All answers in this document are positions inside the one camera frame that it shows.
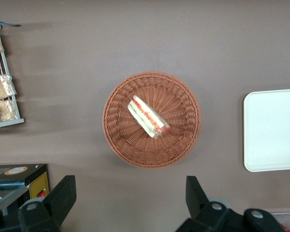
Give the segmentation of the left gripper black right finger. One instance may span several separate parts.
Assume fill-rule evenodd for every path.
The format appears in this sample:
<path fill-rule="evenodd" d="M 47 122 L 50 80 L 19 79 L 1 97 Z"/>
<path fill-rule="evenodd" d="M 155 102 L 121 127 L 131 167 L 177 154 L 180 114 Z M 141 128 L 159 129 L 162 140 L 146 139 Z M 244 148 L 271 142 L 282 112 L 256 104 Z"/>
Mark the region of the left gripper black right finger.
<path fill-rule="evenodd" d="M 186 178 L 186 204 L 190 218 L 178 232 L 284 232 L 281 224 L 267 211 L 250 208 L 243 215 L 223 203 L 210 201 L 197 177 Z"/>

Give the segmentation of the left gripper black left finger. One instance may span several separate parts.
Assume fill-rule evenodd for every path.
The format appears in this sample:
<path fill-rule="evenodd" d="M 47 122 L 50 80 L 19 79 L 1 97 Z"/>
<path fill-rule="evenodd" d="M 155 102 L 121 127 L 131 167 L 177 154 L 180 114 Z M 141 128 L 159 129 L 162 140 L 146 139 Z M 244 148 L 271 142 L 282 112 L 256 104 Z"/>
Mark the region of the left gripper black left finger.
<path fill-rule="evenodd" d="M 6 216 L 0 210 L 0 232 L 59 232 L 75 202 L 75 176 L 67 175 L 48 196 L 28 200 Z"/>

